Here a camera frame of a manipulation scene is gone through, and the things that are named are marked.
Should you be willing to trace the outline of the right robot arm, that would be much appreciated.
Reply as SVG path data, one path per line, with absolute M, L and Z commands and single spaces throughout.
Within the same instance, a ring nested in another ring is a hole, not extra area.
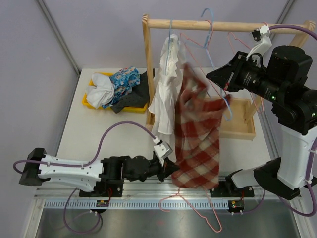
M 272 103 L 282 131 L 282 155 L 253 169 L 226 177 L 225 192 L 237 196 L 243 188 L 259 186 L 291 200 L 302 187 L 314 186 L 309 154 L 317 137 L 317 92 L 305 86 L 312 58 L 296 46 L 272 51 L 268 66 L 261 54 L 238 51 L 225 66 L 206 75 L 228 92 L 248 90 Z

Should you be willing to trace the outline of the grey polka dot skirt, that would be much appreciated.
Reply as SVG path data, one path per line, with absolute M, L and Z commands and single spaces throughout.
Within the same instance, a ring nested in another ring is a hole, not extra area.
M 132 92 L 121 96 L 118 102 L 110 108 L 117 114 L 124 107 L 143 108 L 149 101 L 148 76 L 147 72 L 140 74 L 140 84 L 132 88 Z

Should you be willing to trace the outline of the red plaid skirt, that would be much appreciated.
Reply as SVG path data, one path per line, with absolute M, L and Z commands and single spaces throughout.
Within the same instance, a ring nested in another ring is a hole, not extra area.
M 219 183 L 219 129 L 231 95 L 211 99 L 207 85 L 184 64 L 175 103 L 175 156 L 179 170 L 172 182 L 179 188 L 211 190 Z

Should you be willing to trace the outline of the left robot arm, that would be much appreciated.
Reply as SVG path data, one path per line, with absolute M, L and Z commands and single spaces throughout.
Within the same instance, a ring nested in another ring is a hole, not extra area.
M 54 183 L 79 189 L 81 197 L 121 197 L 125 180 L 144 182 L 156 176 L 163 182 L 179 170 L 169 158 L 160 159 L 156 154 L 150 160 L 143 156 L 111 156 L 89 164 L 48 155 L 43 148 L 34 149 L 24 164 L 20 185 Z

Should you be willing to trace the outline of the blue floral skirt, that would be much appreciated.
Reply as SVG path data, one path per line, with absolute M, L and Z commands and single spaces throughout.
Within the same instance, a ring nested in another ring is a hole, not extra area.
M 109 77 L 114 87 L 113 99 L 102 105 L 103 109 L 117 103 L 123 96 L 132 92 L 132 88 L 140 84 L 140 74 L 135 67 L 126 67 Z

